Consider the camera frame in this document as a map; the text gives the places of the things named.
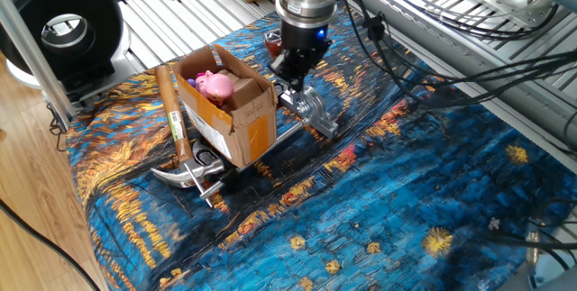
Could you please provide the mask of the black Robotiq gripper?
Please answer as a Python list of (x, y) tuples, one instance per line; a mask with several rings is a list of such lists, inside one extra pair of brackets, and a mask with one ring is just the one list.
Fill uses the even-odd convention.
[(300, 92), (309, 71), (324, 57), (332, 41), (328, 26), (301, 28), (282, 21), (280, 26), (282, 49), (270, 64), (270, 71)]

